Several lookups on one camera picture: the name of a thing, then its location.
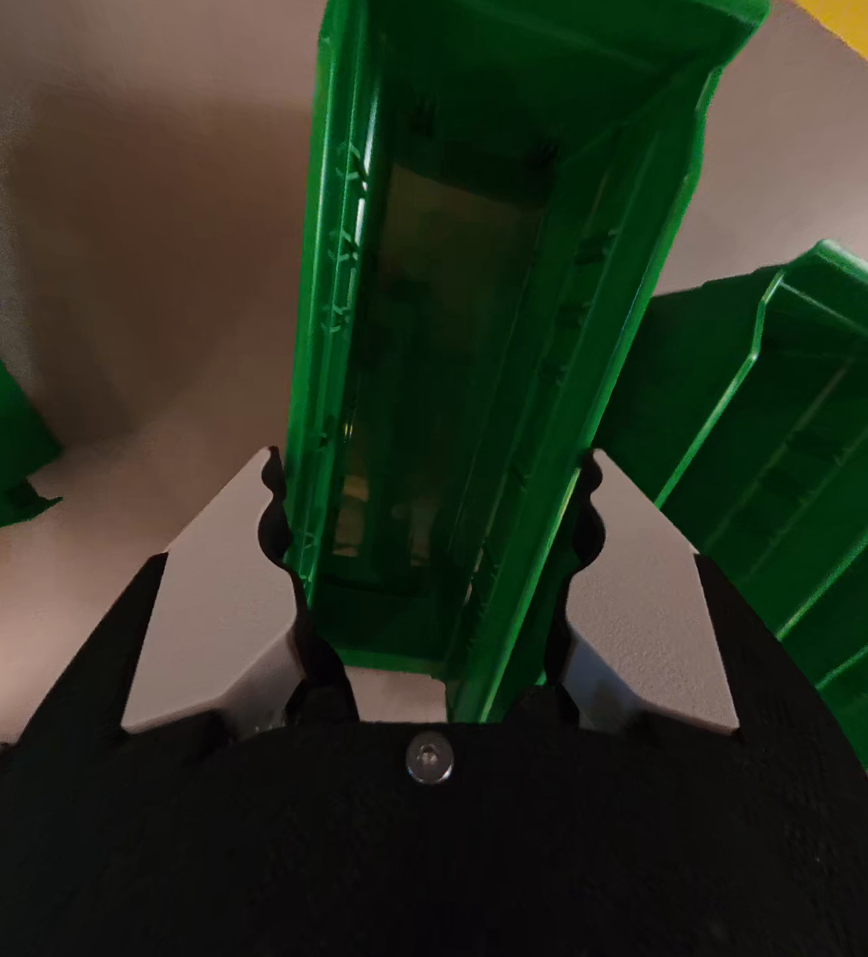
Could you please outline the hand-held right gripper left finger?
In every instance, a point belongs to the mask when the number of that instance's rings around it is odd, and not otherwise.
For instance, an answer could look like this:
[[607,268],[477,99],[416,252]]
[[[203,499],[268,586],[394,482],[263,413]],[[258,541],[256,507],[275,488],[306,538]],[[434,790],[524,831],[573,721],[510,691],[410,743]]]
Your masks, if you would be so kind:
[[305,671],[301,600],[278,538],[285,491],[280,451],[262,448],[163,552],[127,732],[204,713],[241,739],[286,724]]

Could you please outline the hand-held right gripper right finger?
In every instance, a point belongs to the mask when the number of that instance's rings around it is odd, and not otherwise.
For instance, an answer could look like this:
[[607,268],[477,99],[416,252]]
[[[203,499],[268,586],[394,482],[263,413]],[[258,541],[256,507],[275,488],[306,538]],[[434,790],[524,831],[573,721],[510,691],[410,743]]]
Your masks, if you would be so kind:
[[574,494],[576,568],[557,596],[545,669],[580,728],[616,734],[652,714],[736,733],[696,549],[603,450],[585,455]]

